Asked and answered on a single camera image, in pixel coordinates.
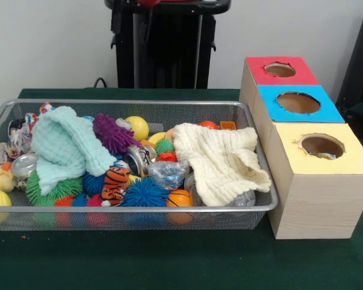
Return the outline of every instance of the knitted cloth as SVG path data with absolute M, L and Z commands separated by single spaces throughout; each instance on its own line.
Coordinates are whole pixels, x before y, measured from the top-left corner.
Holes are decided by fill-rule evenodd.
M 225 206 L 248 190 L 269 191 L 272 182 L 254 153 L 254 128 L 211 130 L 185 123 L 175 127 L 173 137 L 178 161 L 193 168 L 207 206 Z
M 93 132 L 91 121 L 61 106 L 41 115 L 33 130 L 31 148 L 39 155 L 41 194 L 47 195 L 59 181 L 77 178 L 86 171 L 103 175 L 116 161 Z

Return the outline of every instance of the wire mesh basket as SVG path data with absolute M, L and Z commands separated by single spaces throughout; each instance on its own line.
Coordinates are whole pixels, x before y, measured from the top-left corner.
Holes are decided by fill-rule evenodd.
M 14 100 L 0 107 L 0 142 L 8 140 L 8 125 L 28 112 L 38 113 L 48 100 Z M 104 101 L 54 100 L 53 106 L 70 106 L 78 116 L 99 112 L 114 118 L 143 117 L 150 134 L 167 131 L 185 122 L 203 120 L 234 121 L 238 129 L 254 127 L 245 105 L 215 101 Z M 258 143 L 256 153 L 261 167 L 269 167 Z M 270 192 L 256 192 L 253 207 L 33 207 L 20 190 L 9 193 L 12 207 L 0 207 L 0 230 L 252 230 L 265 212 L 276 207 L 274 184 Z

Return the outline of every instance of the blue box lid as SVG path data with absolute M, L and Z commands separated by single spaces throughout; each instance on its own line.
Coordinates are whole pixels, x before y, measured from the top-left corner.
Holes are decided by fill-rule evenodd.
M 258 86 L 275 122 L 345 123 L 322 86 Z

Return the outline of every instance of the green tablecloth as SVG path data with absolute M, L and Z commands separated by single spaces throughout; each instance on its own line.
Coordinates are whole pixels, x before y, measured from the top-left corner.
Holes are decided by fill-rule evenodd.
M 44 90 L 21 98 L 237 100 L 237 90 Z M 363 215 L 350 240 L 253 231 L 0 232 L 0 289 L 363 289 Z

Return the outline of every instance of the stuffed tiger toy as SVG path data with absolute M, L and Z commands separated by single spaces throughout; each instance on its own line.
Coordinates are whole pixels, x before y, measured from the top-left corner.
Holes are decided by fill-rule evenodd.
M 106 171 L 101 206 L 116 207 L 121 204 L 125 190 L 128 188 L 130 171 L 127 168 L 111 167 Z

